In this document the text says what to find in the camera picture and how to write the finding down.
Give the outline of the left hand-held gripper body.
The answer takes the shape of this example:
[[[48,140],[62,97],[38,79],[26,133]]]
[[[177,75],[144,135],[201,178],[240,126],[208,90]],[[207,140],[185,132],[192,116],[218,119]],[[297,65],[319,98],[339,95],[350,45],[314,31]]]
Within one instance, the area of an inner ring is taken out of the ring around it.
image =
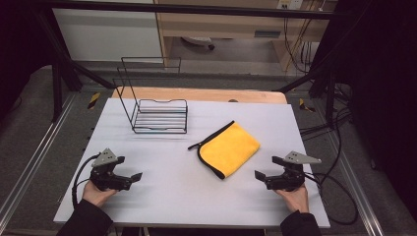
[[[131,178],[119,176],[114,173],[114,169],[118,165],[116,164],[117,157],[113,151],[106,148],[91,165],[92,170],[89,179],[99,190],[105,191],[112,189],[128,191],[130,189],[132,185]]]

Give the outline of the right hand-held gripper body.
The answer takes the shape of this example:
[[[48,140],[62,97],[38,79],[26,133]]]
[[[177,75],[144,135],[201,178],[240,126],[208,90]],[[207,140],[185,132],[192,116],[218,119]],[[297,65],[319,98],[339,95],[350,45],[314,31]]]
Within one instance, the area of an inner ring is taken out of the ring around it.
[[[303,166],[305,164],[319,164],[322,161],[309,155],[291,151],[284,160],[284,172],[279,176],[269,176],[266,178],[266,186],[268,190],[284,190],[293,191],[301,187],[305,182],[305,174]]]

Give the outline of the yellow cloth with black trim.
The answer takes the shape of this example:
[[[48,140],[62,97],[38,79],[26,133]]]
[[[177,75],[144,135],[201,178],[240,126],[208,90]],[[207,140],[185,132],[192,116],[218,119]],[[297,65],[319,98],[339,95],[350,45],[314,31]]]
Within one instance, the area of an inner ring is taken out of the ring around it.
[[[199,160],[223,180],[235,173],[260,146],[237,122],[231,121],[188,150],[195,148]]]

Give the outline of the black wire rack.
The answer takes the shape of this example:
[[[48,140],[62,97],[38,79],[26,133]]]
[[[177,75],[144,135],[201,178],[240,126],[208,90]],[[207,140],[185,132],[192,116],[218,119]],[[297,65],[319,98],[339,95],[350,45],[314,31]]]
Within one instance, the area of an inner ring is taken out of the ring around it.
[[[116,95],[135,134],[186,134],[188,102],[183,98],[151,98],[136,91],[149,82],[178,79],[180,57],[122,57],[113,80]]]

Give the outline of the person's right hand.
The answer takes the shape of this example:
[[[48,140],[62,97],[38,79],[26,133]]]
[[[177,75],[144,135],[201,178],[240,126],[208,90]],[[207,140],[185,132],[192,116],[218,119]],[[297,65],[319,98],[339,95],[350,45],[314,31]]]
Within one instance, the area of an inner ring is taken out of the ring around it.
[[[275,190],[283,198],[288,209],[291,212],[300,211],[309,213],[308,191],[304,185],[291,192],[284,190]]]

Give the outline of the person's left hand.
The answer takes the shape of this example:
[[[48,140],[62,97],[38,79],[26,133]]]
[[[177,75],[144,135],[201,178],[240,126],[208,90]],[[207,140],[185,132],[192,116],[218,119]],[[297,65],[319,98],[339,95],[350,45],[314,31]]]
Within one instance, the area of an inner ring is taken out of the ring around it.
[[[112,196],[117,193],[116,190],[99,190],[92,181],[87,181],[84,186],[83,199],[96,207],[102,207]]]

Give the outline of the yellow black striped tape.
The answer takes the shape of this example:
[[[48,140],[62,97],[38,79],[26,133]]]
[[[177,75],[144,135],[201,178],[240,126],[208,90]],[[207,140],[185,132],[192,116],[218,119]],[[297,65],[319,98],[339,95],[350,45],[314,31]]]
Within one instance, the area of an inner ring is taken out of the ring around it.
[[[88,109],[94,109],[94,106],[95,106],[96,102],[98,101],[99,97],[100,97],[100,92],[95,92],[92,95],[92,97],[89,101]]]
[[[309,112],[316,112],[316,109],[314,107],[307,106],[304,99],[302,98],[299,98],[299,108]]]

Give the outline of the wooden table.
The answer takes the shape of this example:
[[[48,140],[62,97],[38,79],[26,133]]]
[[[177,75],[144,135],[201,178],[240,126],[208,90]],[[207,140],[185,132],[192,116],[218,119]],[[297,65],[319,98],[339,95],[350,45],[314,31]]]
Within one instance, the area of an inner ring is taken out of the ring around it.
[[[236,100],[237,102],[274,104],[287,103],[285,95],[281,92],[246,89],[119,87],[112,93],[111,97],[149,98],[159,100],[187,99],[222,102]]]

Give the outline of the white cabinet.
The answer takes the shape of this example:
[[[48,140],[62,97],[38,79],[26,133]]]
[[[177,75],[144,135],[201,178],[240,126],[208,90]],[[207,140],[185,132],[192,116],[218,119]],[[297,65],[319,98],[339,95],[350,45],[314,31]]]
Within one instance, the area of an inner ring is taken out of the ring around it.
[[[155,14],[65,9],[53,13],[73,60],[162,56]]]

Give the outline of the black curtain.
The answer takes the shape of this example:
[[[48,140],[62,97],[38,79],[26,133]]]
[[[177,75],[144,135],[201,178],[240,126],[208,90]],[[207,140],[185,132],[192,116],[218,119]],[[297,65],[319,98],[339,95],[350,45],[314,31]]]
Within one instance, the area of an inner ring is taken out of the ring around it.
[[[29,0],[0,0],[0,120],[30,75],[50,64],[48,45]]]
[[[338,0],[316,59],[351,86],[369,155],[417,220],[417,0]]]

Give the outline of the office chair base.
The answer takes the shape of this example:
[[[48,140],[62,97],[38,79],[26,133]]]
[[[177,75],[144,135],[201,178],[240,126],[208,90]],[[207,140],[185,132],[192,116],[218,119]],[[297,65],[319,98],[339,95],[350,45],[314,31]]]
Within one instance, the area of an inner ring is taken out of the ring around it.
[[[213,51],[215,49],[214,44],[212,43],[212,40],[209,37],[187,37],[184,36],[183,40],[199,45],[199,46],[206,46],[210,51]]]

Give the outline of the aluminium rail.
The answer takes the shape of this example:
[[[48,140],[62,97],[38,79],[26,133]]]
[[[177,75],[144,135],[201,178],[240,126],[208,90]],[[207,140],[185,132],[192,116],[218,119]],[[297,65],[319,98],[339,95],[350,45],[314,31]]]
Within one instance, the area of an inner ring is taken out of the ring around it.
[[[69,112],[71,111],[76,97],[77,94],[74,92],[71,92],[67,96],[62,106],[63,111],[56,118],[56,120],[49,125],[45,135],[42,137],[36,150],[32,154],[30,161],[20,175],[14,188],[8,195],[4,204],[0,206],[0,232],[4,231],[7,227],[7,224],[9,223],[16,208],[22,200],[27,188],[29,187],[34,174],[37,172],[37,169],[39,168],[41,162],[43,161],[53,141],[55,140],[56,135],[60,131],[62,124],[65,122]]]
[[[346,154],[341,148],[341,138],[336,133],[328,134],[328,139],[338,158],[337,164],[346,182],[354,201],[356,202],[361,220],[368,232],[369,236],[384,236],[384,230],[376,217],[373,208],[366,196],[358,177],[356,176],[352,166],[348,162]]]

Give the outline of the black metal frame stand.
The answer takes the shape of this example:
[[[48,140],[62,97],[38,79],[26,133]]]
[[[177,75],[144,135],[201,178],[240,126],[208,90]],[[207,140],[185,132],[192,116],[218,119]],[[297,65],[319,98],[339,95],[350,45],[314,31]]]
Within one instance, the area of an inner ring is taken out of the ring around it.
[[[58,38],[56,30],[49,23],[45,10],[34,10],[33,15],[50,45],[50,55],[53,59],[53,122],[56,122],[63,114],[62,83],[65,83],[70,91],[79,91],[83,87],[78,76],[79,73],[107,89],[114,89],[113,84],[89,71],[70,57],[68,50],[64,48],[62,41]]]
[[[278,88],[277,91],[281,93],[287,93],[292,89],[300,87],[310,80],[313,80],[313,84],[309,89],[309,95],[311,98],[318,98],[323,93],[326,95],[325,121],[329,127],[333,128],[335,126],[335,122],[333,121],[335,76],[332,72],[330,63],[317,65],[305,76],[295,80],[294,82],[291,82],[282,88]]]

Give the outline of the white wall socket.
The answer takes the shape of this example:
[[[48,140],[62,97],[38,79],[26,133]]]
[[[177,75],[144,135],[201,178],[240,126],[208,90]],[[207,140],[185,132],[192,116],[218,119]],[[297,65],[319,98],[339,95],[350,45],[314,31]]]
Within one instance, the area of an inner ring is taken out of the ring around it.
[[[299,10],[302,6],[303,0],[278,0],[277,9],[284,10]]]

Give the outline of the black horizontal frame bar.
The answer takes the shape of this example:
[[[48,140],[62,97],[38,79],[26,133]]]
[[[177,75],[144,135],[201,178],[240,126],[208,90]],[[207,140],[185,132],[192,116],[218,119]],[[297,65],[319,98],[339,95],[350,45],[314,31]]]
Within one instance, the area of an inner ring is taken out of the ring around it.
[[[94,10],[94,11],[123,11],[144,13],[194,14],[242,16],[286,19],[333,20],[341,19],[343,14],[335,12],[314,12],[297,10],[271,10],[242,7],[146,4],[124,2],[74,1],[74,0],[39,0],[39,4],[56,9]]]

